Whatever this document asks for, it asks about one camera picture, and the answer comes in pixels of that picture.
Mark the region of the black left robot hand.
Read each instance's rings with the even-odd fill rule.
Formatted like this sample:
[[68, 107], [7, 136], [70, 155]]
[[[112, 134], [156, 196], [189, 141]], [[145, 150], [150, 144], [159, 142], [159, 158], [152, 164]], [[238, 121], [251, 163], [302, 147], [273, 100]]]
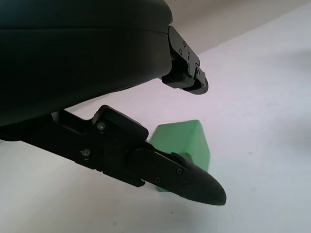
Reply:
[[141, 187], [224, 205], [223, 187], [148, 130], [104, 105], [85, 120], [81, 102], [160, 78], [208, 91], [200, 60], [172, 26], [163, 0], [3, 0], [0, 3], [0, 138], [22, 141]]

